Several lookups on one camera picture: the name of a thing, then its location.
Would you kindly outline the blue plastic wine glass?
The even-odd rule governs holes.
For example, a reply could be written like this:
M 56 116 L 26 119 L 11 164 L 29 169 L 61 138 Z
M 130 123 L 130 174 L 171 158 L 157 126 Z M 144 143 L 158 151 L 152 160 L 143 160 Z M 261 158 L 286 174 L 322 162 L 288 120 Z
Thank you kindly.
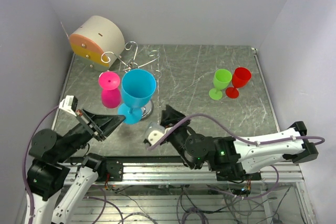
M 143 69 L 127 72 L 121 80 L 122 104 L 118 114 L 124 115 L 125 124 L 136 124 L 142 119 L 142 107 L 151 100 L 156 90 L 154 75 Z

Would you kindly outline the green plastic wine glass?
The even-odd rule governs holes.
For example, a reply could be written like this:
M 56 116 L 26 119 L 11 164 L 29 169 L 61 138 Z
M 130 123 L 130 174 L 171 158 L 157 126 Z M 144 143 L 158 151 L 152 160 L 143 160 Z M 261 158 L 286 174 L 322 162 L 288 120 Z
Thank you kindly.
M 225 88 L 230 84 L 232 80 L 232 73 L 227 69 L 218 69 L 215 72 L 213 78 L 214 88 L 210 89 L 209 97 L 213 100 L 220 100 L 223 97 L 223 92 Z

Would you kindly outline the red plastic wine glass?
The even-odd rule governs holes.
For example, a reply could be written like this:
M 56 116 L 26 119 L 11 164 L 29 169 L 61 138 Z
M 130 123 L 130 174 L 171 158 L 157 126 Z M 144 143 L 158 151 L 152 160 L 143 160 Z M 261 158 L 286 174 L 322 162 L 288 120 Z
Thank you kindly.
M 231 99 L 238 98 L 238 89 L 244 87 L 250 79 L 251 72 L 247 68 L 236 68 L 232 77 L 232 87 L 229 87 L 225 90 L 226 95 Z

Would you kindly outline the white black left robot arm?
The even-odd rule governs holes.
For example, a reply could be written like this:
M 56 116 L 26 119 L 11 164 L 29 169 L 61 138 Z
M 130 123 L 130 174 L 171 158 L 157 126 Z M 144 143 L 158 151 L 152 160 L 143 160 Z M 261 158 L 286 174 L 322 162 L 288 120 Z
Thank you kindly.
M 96 180 L 110 175 L 107 159 L 89 153 L 79 165 L 75 181 L 58 201 L 70 169 L 63 165 L 92 138 L 105 140 L 124 120 L 123 115 L 97 115 L 78 110 L 79 123 L 65 135 L 43 129 L 32 136 L 33 162 L 24 174 L 27 192 L 25 223 L 68 223 L 75 208 Z

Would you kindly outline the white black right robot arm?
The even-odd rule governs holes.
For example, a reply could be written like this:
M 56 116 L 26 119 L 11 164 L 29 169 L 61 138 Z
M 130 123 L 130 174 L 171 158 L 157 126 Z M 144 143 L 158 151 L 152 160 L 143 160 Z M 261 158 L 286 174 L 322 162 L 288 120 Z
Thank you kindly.
M 244 180 L 256 175 L 262 168 L 277 162 L 294 164 L 313 161 L 318 157 L 315 143 L 307 139 L 302 121 L 295 122 L 285 131 L 254 137 L 212 137 L 196 133 L 187 117 L 167 105 L 161 113 L 160 126 L 177 129 L 165 139 L 190 169 L 201 169 L 204 163 L 221 180 Z

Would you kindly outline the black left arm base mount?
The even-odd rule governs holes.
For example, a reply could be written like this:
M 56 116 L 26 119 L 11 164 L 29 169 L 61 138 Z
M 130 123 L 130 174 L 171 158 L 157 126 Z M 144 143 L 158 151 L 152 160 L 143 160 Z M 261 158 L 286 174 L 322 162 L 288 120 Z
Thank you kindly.
M 123 163 L 118 159 L 107 159 L 106 175 L 109 182 L 121 182 L 123 180 Z

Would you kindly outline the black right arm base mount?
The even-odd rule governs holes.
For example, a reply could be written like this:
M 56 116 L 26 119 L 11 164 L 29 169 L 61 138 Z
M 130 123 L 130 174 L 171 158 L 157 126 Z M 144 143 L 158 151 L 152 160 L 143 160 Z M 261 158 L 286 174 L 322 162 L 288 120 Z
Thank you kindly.
M 261 180 L 260 172 L 248 174 L 243 169 L 241 163 L 237 164 L 229 164 L 225 163 L 220 166 L 210 167 L 209 170 L 211 172 L 215 172 L 216 179 L 218 181 L 228 181 L 233 183 L 238 183 L 241 181 L 247 181 L 251 179 L 252 181 L 259 181 Z

